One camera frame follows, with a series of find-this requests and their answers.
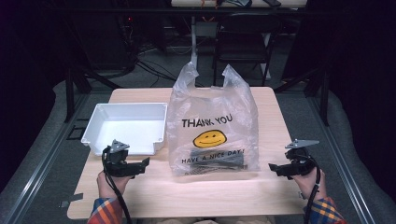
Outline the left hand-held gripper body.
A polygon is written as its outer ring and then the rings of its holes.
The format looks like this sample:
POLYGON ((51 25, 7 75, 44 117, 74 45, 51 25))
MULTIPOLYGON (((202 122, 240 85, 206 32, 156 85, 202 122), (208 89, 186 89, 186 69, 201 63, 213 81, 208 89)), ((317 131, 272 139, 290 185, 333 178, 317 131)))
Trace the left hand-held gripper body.
POLYGON ((130 146, 116 139, 112 141, 102 152, 102 164, 104 172, 110 176, 125 177, 136 176, 144 173, 144 162, 128 163, 130 146))

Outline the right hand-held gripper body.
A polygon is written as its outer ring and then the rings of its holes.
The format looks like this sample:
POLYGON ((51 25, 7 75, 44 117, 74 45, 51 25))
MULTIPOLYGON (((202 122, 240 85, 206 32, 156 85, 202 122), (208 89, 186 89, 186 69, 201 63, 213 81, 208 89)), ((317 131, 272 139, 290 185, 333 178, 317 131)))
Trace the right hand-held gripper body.
POLYGON ((291 179, 293 175, 308 175, 318 165, 306 148, 317 144, 318 140, 295 139, 286 145, 288 151, 285 156, 290 163, 277 165, 276 174, 287 179, 291 179))

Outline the black glossy box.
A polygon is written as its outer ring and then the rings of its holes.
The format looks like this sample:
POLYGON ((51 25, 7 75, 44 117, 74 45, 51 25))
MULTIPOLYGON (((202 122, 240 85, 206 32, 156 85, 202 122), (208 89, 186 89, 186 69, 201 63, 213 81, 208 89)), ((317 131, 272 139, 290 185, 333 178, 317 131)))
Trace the black glossy box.
POLYGON ((194 161, 185 172, 185 175, 203 175, 209 173, 239 172, 248 166, 243 158, 215 158, 214 160, 194 161))
POLYGON ((206 149, 198 150, 195 149, 191 152, 193 157, 197 157, 200 160, 212 160, 217 158, 243 156, 245 153, 244 149, 231 149, 231 150, 218 150, 218 149, 206 149))

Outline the clear smiley-print plastic bag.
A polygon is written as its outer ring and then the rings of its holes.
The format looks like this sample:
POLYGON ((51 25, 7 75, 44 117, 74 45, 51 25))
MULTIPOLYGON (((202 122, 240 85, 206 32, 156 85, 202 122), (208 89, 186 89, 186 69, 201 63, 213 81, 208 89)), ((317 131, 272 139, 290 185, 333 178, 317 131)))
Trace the clear smiley-print plastic bag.
POLYGON ((200 160, 191 155, 195 149, 244 149, 243 156, 226 158, 243 158, 244 171, 260 169, 259 113, 250 87, 230 65, 222 75, 221 87, 199 89, 193 63, 180 71, 166 118, 168 160, 174 175, 185 175, 189 166, 200 160))

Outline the person's right hand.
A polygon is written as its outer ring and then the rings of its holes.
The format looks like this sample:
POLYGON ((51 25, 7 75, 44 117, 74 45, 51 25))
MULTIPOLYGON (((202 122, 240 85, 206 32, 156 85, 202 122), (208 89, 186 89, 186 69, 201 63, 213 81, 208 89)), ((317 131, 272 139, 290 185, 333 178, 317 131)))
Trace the person's right hand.
MULTIPOLYGON (((292 179, 298 185, 303 198, 308 199, 311 195, 312 189, 316 184, 317 170, 312 170, 308 175, 294 175, 292 179)), ((320 181, 318 191, 314 197, 314 200, 320 200, 327 196, 325 174, 320 171, 320 181)))

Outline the person's left hand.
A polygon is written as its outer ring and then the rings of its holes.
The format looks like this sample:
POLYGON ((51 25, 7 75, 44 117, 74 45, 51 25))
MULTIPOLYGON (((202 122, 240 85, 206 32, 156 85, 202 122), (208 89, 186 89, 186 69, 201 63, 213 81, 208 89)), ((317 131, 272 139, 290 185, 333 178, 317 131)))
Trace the person's left hand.
MULTIPOLYGON (((121 194, 124 193, 128 182, 131 177, 113 177, 112 180, 121 194)), ((116 198, 117 194, 115 190, 110 186, 110 180, 106 177, 104 172, 100 172, 97 176, 97 186, 100 198, 116 198)))

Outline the white plastic tray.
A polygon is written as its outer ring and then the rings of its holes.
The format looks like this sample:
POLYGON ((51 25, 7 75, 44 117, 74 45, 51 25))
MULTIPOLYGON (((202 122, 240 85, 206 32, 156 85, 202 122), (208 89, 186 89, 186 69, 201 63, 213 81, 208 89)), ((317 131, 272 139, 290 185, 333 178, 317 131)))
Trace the white plastic tray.
POLYGON ((130 155, 154 155, 164 146, 167 103, 97 104, 80 142, 101 155, 114 140, 130 155))

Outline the grey tape strip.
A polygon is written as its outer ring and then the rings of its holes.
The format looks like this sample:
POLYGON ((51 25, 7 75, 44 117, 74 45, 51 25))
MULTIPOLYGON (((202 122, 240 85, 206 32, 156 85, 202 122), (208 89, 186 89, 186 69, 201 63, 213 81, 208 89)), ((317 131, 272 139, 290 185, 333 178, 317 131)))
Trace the grey tape strip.
POLYGON ((60 201, 60 208, 67 208, 72 202, 79 201, 83 199, 83 193, 78 193, 70 196, 68 199, 60 201))

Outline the black metal stand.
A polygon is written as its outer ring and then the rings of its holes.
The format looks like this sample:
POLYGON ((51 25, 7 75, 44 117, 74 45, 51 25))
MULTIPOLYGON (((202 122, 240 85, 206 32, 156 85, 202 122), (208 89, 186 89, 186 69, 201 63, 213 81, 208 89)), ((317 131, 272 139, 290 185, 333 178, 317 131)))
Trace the black metal stand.
POLYGON ((306 97, 314 97, 320 91, 319 101, 319 117, 322 122, 328 126, 328 101, 329 101, 329 81, 330 74, 328 73, 329 66, 322 65, 305 74, 292 78, 280 87, 275 88, 275 92, 283 92, 303 80, 308 80, 308 84, 304 88, 304 95, 306 97))
POLYGON ((88 94, 92 91, 92 86, 88 78, 93 78, 112 90, 119 89, 120 86, 100 76, 91 69, 83 66, 71 66, 65 72, 65 94, 66 94, 66 117, 65 122, 68 122, 75 113, 74 87, 83 94, 88 94))

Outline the white desk leg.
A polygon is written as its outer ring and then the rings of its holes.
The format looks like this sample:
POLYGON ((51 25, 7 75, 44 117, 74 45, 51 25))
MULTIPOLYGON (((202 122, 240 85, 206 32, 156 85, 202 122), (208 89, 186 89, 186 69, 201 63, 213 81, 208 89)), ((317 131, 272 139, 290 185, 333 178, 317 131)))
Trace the white desk leg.
POLYGON ((191 62, 197 67, 198 54, 197 54, 197 41, 196 41, 196 20, 191 17, 191 62))

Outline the black folding chair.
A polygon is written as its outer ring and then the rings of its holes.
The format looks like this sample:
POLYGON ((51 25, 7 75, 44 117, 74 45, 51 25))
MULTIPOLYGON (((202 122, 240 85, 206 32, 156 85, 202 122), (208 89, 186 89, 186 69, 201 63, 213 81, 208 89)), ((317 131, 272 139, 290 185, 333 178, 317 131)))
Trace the black folding chair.
POLYGON ((213 84, 217 85, 218 63, 254 63, 262 69, 265 84, 275 38, 282 28, 276 15, 234 13, 219 20, 216 28, 212 69, 213 84))

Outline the aluminium floor rail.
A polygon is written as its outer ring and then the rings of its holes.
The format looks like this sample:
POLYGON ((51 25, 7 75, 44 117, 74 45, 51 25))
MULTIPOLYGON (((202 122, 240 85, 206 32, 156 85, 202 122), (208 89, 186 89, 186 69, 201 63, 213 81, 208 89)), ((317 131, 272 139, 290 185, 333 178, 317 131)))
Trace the aluminium floor rail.
POLYGON ((5 191, 0 194, 0 224, 84 224, 70 218, 60 201, 76 194, 89 149, 78 137, 92 111, 90 95, 80 95, 76 112, 67 122, 58 101, 48 122, 5 191))
POLYGON ((351 173, 350 164, 347 162, 344 152, 337 143, 332 128, 325 124, 319 113, 319 103, 317 99, 308 97, 307 102, 309 103, 311 110, 314 112, 314 117, 321 131, 325 135, 327 144, 330 146, 330 153, 332 155, 334 166, 342 179, 348 199, 352 202, 361 224, 375 224, 373 214, 363 197, 361 188, 358 186, 355 176, 351 173))

